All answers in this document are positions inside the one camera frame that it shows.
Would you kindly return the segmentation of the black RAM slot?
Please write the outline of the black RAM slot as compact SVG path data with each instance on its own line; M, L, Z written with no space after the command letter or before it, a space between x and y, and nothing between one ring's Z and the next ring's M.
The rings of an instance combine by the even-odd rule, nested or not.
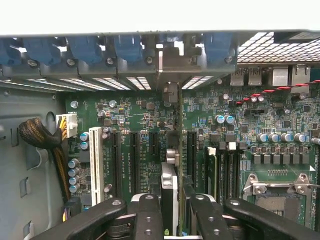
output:
M232 198L236 192L236 159L235 154L237 150L236 142L229 142L227 145L227 197Z
M218 202L221 205L225 199L225 151L226 143L220 142L218 146Z

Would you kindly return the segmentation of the CPU socket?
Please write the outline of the CPU socket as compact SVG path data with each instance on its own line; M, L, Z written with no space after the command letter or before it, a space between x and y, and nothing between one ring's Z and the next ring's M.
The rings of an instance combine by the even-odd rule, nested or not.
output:
M313 229L316 219L317 189L306 173L300 173L293 180L259 180L250 173L241 190L242 199Z

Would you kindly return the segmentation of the black power connector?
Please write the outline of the black power connector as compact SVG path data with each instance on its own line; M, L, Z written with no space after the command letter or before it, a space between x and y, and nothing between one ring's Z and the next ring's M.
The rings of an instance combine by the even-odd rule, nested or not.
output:
M72 196L63 206L62 221L76 216L81 212L81 198L79 196Z

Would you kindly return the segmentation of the white PCI expansion slot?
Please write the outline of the white PCI expansion slot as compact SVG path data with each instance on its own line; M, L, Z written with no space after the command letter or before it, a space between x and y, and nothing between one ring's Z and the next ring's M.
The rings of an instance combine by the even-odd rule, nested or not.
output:
M104 164L103 164L103 139L102 128L89 129L89 159L90 159L90 184L91 203L95 206L104 201Z

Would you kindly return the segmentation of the short black expansion slot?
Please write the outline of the short black expansion slot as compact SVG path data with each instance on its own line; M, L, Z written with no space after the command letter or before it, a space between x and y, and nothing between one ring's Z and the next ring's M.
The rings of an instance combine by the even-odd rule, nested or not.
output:
M159 135L157 132L149 132L149 152L153 156L159 154Z

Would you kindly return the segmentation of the green motherboard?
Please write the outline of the green motherboard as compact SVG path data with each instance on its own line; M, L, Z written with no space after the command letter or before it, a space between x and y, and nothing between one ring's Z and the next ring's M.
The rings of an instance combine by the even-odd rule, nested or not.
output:
M183 87L184 128L197 133L197 194L219 203L218 150L226 143L224 200L228 198L229 142L236 142L236 183L233 198L242 199L247 177L290 181L306 173L320 185L320 69L307 65L247 69L199 88L205 77ZM72 94L66 109L77 115L77 135L68 140L69 185L81 209L92 207L89 129L101 127L104 200L116 197L112 137L121 137L122 196L130 201L130 132L139 132L140 192L162 198L167 131L173 109L154 91L84 92ZM158 155L150 154L149 132L158 133ZM315 223L320 232L320 188L316 191Z

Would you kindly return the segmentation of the white power connector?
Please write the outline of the white power connector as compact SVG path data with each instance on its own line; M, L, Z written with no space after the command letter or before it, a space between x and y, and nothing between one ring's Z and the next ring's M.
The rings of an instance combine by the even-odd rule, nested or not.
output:
M73 138L78 133L78 119L75 113L57 114L56 127L62 131L62 139Z

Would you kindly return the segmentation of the open PC case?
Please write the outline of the open PC case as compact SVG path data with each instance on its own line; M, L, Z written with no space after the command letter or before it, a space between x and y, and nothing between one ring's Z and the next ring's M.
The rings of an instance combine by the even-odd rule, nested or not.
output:
M233 34L235 55L230 63L207 63L203 35ZM142 61L118 63L114 36L140 35ZM97 36L102 61L87 64L76 59L67 37ZM23 38L54 37L61 62L45 65L31 59ZM75 195L69 184L68 141L57 128L56 115L69 114L66 102L73 94L97 92L160 93L159 61L166 46L193 57L192 78L205 77L198 88L250 69L309 66L320 69L320 31L173 31L148 33L95 33L58 36L0 36L0 240L31 240L62 224L65 203ZM138 209L141 195L127 203L127 213ZM202 240L189 227L182 236L165 229L163 240ZM117 221L111 236L96 240L131 240L129 227Z

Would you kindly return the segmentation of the blue slot retainer clip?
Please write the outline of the blue slot retainer clip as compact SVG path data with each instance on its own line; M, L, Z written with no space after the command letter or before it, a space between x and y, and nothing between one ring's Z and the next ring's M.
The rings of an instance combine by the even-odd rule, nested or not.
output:
M102 50L97 36L69 36L66 39L76 59L88 65L102 61Z
M61 51L54 37L26 37L22 42L32 60L47 66L61 62Z
M139 34L119 34L113 37L117 62L138 63L143 60L143 48Z
M203 34L206 61L209 64L229 64L235 57L233 34L231 32L209 32Z

